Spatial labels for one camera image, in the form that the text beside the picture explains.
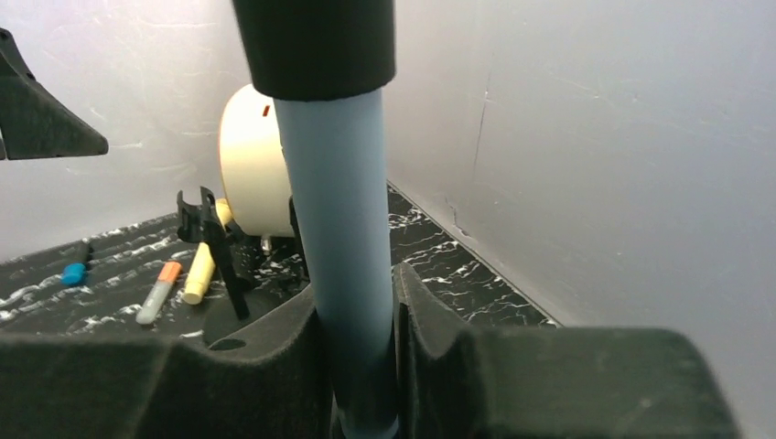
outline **orange cap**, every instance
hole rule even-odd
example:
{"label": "orange cap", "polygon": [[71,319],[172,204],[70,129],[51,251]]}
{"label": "orange cap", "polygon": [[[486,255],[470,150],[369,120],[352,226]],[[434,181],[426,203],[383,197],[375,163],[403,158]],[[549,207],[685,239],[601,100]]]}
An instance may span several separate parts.
{"label": "orange cap", "polygon": [[160,282],[174,283],[178,279],[180,273],[180,262],[170,261],[162,268],[162,272],[159,273],[157,280]]}

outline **white wall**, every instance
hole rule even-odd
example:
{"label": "white wall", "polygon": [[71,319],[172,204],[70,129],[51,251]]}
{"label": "white wall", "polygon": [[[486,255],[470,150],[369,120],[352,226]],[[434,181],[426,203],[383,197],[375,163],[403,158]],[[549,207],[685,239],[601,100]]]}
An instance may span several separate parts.
{"label": "white wall", "polygon": [[175,211],[221,190],[223,106],[250,82],[232,3],[4,0],[0,27],[106,156],[0,161],[0,261]]}
{"label": "white wall", "polygon": [[389,178],[561,323],[664,326],[776,437],[776,3],[397,0]]}

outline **roll of tape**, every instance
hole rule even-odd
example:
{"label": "roll of tape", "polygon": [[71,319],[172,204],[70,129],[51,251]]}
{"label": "roll of tape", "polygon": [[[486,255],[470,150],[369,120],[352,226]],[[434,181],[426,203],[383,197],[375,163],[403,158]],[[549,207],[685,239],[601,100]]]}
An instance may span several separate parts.
{"label": "roll of tape", "polygon": [[272,98],[246,85],[226,104],[219,132],[223,190],[234,221],[253,236],[293,237],[286,161]]}

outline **screw hole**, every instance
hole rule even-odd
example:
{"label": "screw hole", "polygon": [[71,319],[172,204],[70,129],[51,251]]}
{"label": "screw hole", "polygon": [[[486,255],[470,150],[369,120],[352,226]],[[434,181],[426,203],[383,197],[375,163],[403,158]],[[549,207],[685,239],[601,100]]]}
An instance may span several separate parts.
{"label": "screw hole", "polygon": [[217,341],[213,346],[210,347],[210,350],[233,350],[245,348],[246,344],[247,343],[237,338],[225,338],[223,340]]}

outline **blue cap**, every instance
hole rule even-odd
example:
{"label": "blue cap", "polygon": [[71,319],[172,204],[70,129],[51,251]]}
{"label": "blue cap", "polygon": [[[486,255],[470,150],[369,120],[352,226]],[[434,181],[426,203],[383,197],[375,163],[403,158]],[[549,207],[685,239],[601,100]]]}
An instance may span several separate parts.
{"label": "blue cap", "polygon": [[67,286],[80,284],[86,274],[86,265],[76,262],[65,267],[62,272],[62,283]]}

